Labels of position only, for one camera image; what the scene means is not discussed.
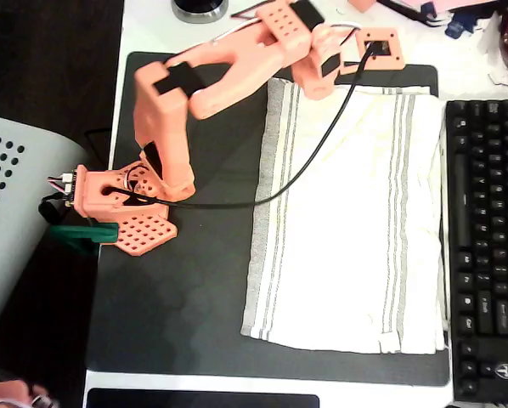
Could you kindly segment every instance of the striped towel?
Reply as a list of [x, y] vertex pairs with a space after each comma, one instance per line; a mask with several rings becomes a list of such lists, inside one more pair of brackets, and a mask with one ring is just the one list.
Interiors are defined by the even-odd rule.
[[[257, 199], [299, 170], [347, 90], [312, 101], [269, 81]], [[241, 334], [358, 353], [444, 347], [442, 121], [425, 88], [357, 88], [311, 167], [254, 211]]]

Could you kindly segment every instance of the perforated chair back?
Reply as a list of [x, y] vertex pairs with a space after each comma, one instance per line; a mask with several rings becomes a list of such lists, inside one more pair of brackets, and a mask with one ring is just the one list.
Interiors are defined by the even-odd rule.
[[85, 158], [76, 143], [0, 118], [0, 311], [46, 228], [37, 207], [52, 194], [46, 177]]

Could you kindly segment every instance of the black desk mat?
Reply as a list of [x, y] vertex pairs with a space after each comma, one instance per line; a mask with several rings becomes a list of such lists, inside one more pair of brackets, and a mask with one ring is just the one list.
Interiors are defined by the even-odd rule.
[[[129, 55], [116, 141], [115, 168], [138, 159], [133, 137], [133, 73], [169, 54]], [[208, 83], [224, 73], [205, 66]], [[279, 77], [288, 77], [283, 70]], [[351, 77], [342, 77], [341, 82]], [[362, 83], [430, 86], [437, 71], [365, 72]], [[197, 192], [192, 201], [254, 200], [267, 87], [203, 122], [188, 124]], [[102, 248], [87, 366], [95, 371], [274, 377], [442, 386], [449, 380], [447, 352], [369, 355], [286, 348], [240, 335], [250, 258], [252, 210], [172, 209], [178, 237], [134, 258]]]

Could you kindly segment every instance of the desk surface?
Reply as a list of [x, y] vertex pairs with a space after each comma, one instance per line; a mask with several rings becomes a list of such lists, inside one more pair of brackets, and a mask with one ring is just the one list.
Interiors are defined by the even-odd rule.
[[[231, 2], [229, 12], [247, 7], [256, 1]], [[376, 4], [360, 14], [344, 0], [314, 0], [328, 21], [356, 20], [365, 26], [396, 26], [399, 29], [404, 55], [408, 63], [434, 65], [439, 72], [442, 99], [508, 98], [508, 89], [494, 86], [488, 78], [494, 68], [477, 51], [481, 33], [459, 41], [451, 40], [443, 29], [427, 29]], [[176, 20], [169, 2], [161, 0], [126, 0], [121, 38], [121, 52], [116, 84], [116, 105], [111, 143], [111, 160], [116, 142], [126, 59], [133, 51], [177, 52], [195, 43], [206, 41], [236, 23], [222, 19], [210, 25], [186, 25]], [[505, 71], [496, 71], [496, 78], [508, 82]], [[452, 400], [450, 386], [444, 388], [373, 385], [349, 382], [294, 381], [280, 379], [246, 379], [229, 377], [133, 375], [124, 373], [87, 373], [86, 389], [95, 387], [199, 389], [221, 391], [258, 391], [315, 393], [322, 408], [360, 404], [361, 406], [429, 406], [442, 407]]]

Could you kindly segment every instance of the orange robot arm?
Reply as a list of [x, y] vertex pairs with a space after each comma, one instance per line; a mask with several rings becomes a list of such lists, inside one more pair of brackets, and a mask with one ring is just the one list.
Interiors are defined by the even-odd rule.
[[[308, 0], [275, 0], [260, 5], [256, 17], [209, 42], [190, 48], [165, 64], [153, 62], [137, 70], [137, 101], [133, 112], [140, 161], [120, 170], [76, 170], [69, 202], [84, 217], [117, 222], [114, 245], [142, 255], [172, 239], [177, 228], [167, 221], [168, 207], [148, 204], [106, 187], [128, 189], [166, 201], [195, 193], [186, 135], [188, 111], [205, 119], [256, 92], [278, 70], [291, 65], [294, 80], [307, 97], [322, 99], [333, 91], [343, 67], [341, 29], [324, 23]], [[403, 57], [393, 30], [360, 30], [360, 55], [369, 41], [391, 44], [391, 53], [372, 58], [366, 69], [402, 69]], [[225, 63], [223, 78], [205, 85], [195, 67]]]

